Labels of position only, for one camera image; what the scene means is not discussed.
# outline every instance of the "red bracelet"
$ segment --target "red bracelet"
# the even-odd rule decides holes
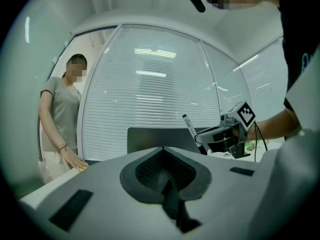
[[[64,148],[65,148],[65,151],[67,151],[67,146],[68,146],[68,144],[65,144],[65,146],[63,146],[62,148],[60,148],[60,151],[61,151],[62,149],[64,149]]]

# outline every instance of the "gray t-shirt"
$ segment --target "gray t-shirt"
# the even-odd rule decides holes
[[[51,77],[43,91],[52,94],[50,114],[56,129],[72,150],[77,149],[77,120],[81,94],[78,89],[69,89],[59,77]],[[59,149],[50,141],[45,131],[42,131],[43,151],[59,152]]]

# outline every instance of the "person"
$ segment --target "person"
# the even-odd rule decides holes
[[[283,29],[283,51],[288,68],[287,91],[306,69],[320,42],[317,15],[318,0],[208,0],[219,9],[237,10],[253,7],[263,1],[276,5],[280,11]],[[285,99],[285,109],[279,114],[258,122],[264,139],[271,140],[289,136],[300,126],[297,115]],[[247,140],[258,140],[262,136],[252,126]]]
[[[38,114],[43,127],[42,155],[53,180],[71,168],[82,171],[88,167],[77,155],[81,94],[74,86],[86,70],[86,58],[82,54],[73,55],[66,63],[63,77],[51,77],[40,94]]]

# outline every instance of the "woman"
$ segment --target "woman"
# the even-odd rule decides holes
[[[86,58],[82,54],[75,54],[66,63],[63,77],[51,77],[41,91],[39,117],[43,127],[43,158],[52,179],[72,167],[79,171],[88,167],[77,155],[77,120],[81,94],[74,86],[74,82],[86,70]]]

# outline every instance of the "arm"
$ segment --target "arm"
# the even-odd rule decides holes
[[[54,120],[50,114],[50,108],[52,103],[53,95],[50,91],[45,90],[41,94],[40,105],[39,105],[39,117],[44,132],[50,139],[50,141],[60,150],[61,155],[64,159],[77,170],[79,168],[86,168],[89,165],[77,154],[75,154],[68,146],[64,147],[67,143],[59,134]]]
[[[258,122],[262,135],[265,140],[272,140],[288,136],[293,133],[300,125],[296,114],[285,108],[279,114],[271,117],[268,120]],[[262,140],[262,137],[257,129],[255,132],[255,126],[253,125],[248,131],[247,141]]]

